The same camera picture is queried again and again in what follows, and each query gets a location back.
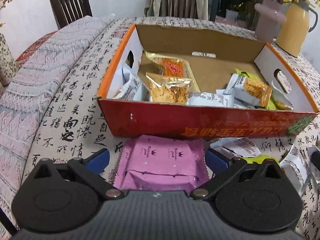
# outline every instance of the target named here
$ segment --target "white snack wrapper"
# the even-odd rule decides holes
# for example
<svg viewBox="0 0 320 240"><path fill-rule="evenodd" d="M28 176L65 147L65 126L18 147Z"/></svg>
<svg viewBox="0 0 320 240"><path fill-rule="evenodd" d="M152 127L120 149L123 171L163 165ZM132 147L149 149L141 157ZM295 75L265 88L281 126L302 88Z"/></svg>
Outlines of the white snack wrapper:
<svg viewBox="0 0 320 240"><path fill-rule="evenodd" d="M265 107L270 100L271 91L272 88L261 81L233 74L224 93L233 94L234 98L250 105Z"/></svg>
<svg viewBox="0 0 320 240"><path fill-rule="evenodd" d="M218 141L215 141L215 142L211 143L210 144L210 148L212 148L212 149L221 148L224 144L229 143L229 142L237 141L237 140L239 140L241 138L242 137L239 137L239 138L236 138L236 137L220 138Z"/></svg>
<svg viewBox="0 0 320 240"><path fill-rule="evenodd" d="M309 169L299 149L292 146L287 156L280 162L280 166L301 196L308 179Z"/></svg>
<svg viewBox="0 0 320 240"><path fill-rule="evenodd" d="M216 54L207 53L207 52L199 52L199 51L192 52L192 55L193 56L200 56L200 57L212 57L212 58L216 57Z"/></svg>
<svg viewBox="0 0 320 240"><path fill-rule="evenodd" d="M215 106L233 107L232 95L218 95L207 92L189 92L188 105L190 106Z"/></svg>
<svg viewBox="0 0 320 240"><path fill-rule="evenodd" d="M271 81L272 87L272 98L275 101L275 104L280 110L293 110L293 104L287 98L287 96L281 92L278 88L275 87L273 81Z"/></svg>
<svg viewBox="0 0 320 240"><path fill-rule="evenodd" d="M132 73L127 64L122 67L124 85L116 93L113 99L126 101L145 101L148 97L148 90L142 83L141 79Z"/></svg>
<svg viewBox="0 0 320 240"><path fill-rule="evenodd" d="M233 156L248 158L261 154L259 148L248 138L238 138L237 140L227 142L221 148L216 149L220 153L228 151Z"/></svg>
<svg viewBox="0 0 320 240"><path fill-rule="evenodd" d="M218 95L226 95L224 89L217 89L216 93ZM249 105L248 103L243 102L243 101L241 101L241 100L239 100L237 98L234 98L234 96L233 96L233 107L234 108L242 108L242 109L256 109L254 106Z"/></svg>
<svg viewBox="0 0 320 240"><path fill-rule="evenodd" d="M308 148L308 156L309 159L311 159L311 155L315 152L315 151L320 151L319 148L317 146L312 146ZM314 166L313 163L311 163L311 161L309 161L309 169L310 172L312 173L312 175L315 177L317 184L320 183L320 171L317 169L316 166Z"/></svg>

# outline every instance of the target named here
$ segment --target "gray gripper base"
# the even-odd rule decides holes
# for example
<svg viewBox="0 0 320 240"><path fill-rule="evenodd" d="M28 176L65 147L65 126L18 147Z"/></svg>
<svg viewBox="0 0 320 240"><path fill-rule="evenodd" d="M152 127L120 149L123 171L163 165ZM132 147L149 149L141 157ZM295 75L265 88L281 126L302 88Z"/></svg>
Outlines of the gray gripper base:
<svg viewBox="0 0 320 240"><path fill-rule="evenodd" d="M209 203L188 198L183 191L130 191L106 201L85 225L58 234L20 230L12 240L303 240L288 230L272 235L239 231L224 223Z"/></svg>

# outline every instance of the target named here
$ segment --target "gold foil snack wrapper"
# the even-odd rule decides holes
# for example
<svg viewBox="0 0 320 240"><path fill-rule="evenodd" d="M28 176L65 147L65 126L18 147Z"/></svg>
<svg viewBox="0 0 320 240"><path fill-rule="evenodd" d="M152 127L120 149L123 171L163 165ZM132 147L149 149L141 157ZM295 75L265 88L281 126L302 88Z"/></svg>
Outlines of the gold foil snack wrapper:
<svg viewBox="0 0 320 240"><path fill-rule="evenodd" d="M157 73L170 77L189 78L192 80L190 90L200 92L199 86L191 70L190 63L187 60L147 51L145 51L145 54L146 57L157 66Z"/></svg>
<svg viewBox="0 0 320 240"><path fill-rule="evenodd" d="M185 105L192 79L146 73L150 80L150 102Z"/></svg>

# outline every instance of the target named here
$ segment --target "snack package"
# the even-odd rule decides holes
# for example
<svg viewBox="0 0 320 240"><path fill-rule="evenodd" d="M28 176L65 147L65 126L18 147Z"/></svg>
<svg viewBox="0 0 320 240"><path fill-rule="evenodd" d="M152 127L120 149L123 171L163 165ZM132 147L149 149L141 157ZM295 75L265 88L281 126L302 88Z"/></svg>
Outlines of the snack package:
<svg viewBox="0 0 320 240"><path fill-rule="evenodd" d="M293 110L293 104L290 102L290 100L286 97L286 95L281 92L278 88L275 87L273 84L273 81L271 82L272 86L272 98L276 103L276 106L280 110Z"/></svg>
<svg viewBox="0 0 320 240"><path fill-rule="evenodd" d="M238 140L229 141L224 143L216 150L224 155L226 152L233 157L255 157L261 154L259 148L248 138L239 138Z"/></svg>
<svg viewBox="0 0 320 240"><path fill-rule="evenodd" d="M261 81L261 78L258 77L257 75L249 73L244 70L241 70L239 68L236 68L236 73L239 75L245 76L245 77L249 77L249 78L253 78L253 79ZM272 97L270 98L268 105L266 106L266 109L269 109L269 110L277 110L278 109Z"/></svg>
<svg viewBox="0 0 320 240"><path fill-rule="evenodd" d="M114 186L120 190L185 190L209 180L203 141L142 135L130 139L121 154Z"/></svg>
<svg viewBox="0 0 320 240"><path fill-rule="evenodd" d="M150 80L150 102L176 103L188 102L188 90L192 84L190 78L168 77L146 73Z"/></svg>
<svg viewBox="0 0 320 240"><path fill-rule="evenodd" d="M193 51L193 52L192 52L192 55L193 55L193 56L198 56L198 57L212 57L212 58L216 58L216 54L207 53L207 52Z"/></svg>
<svg viewBox="0 0 320 240"><path fill-rule="evenodd" d="M226 94L224 93L224 89L217 89L217 90L216 90L216 93L217 93L218 95L226 95ZM239 100L239 99L234 98L233 94L232 94L232 98L233 98L233 107L234 107L234 108L256 109L254 106L251 106L251 105L249 105L249 104L246 103L246 102L243 102L243 101L241 101L241 100Z"/></svg>
<svg viewBox="0 0 320 240"><path fill-rule="evenodd" d="M218 149L218 148L221 148L223 145L225 145L226 143L229 143L229 142L234 142L234 141L237 141L239 139L241 139L242 137L225 137L225 138L218 138L217 141L215 142L212 142L210 144L210 148L212 149Z"/></svg>
<svg viewBox="0 0 320 240"><path fill-rule="evenodd" d="M314 152L320 152L319 148L317 146L312 146L308 148L308 156L309 160L311 160L311 156ZM309 162L309 168L312 173L312 175L315 177L315 180L317 184L320 183L320 171L319 169L310 161Z"/></svg>
<svg viewBox="0 0 320 240"><path fill-rule="evenodd" d="M233 95L218 95L206 92L189 92L188 105L233 107Z"/></svg>
<svg viewBox="0 0 320 240"><path fill-rule="evenodd" d="M287 156L280 162L280 166L301 196L308 180L309 169L299 149L292 146Z"/></svg>
<svg viewBox="0 0 320 240"><path fill-rule="evenodd" d="M122 67L124 85L116 93L113 99L127 101L145 101L148 98L148 90L141 79L132 73L130 67L124 63Z"/></svg>
<svg viewBox="0 0 320 240"><path fill-rule="evenodd" d="M253 106L265 107L271 97L272 88L265 83L239 74L233 74L225 94L233 93L234 97Z"/></svg>
<svg viewBox="0 0 320 240"><path fill-rule="evenodd" d="M146 57L159 68L159 74L169 77L192 79L192 91L200 92L196 79L187 60L145 51Z"/></svg>

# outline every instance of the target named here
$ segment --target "pink vase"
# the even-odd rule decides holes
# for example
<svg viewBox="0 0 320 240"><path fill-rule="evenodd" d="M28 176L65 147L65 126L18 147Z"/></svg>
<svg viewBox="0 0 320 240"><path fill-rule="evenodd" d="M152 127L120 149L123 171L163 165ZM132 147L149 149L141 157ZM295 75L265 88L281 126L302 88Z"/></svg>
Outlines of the pink vase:
<svg viewBox="0 0 320 240"><path fill-rule="evenodd" d="M274 0L263 0L262 4L256 3L254 8L260 13L255 35L258 40L270 43L276 35L277 24L287 20L281 12L281 4Z"/></svg>

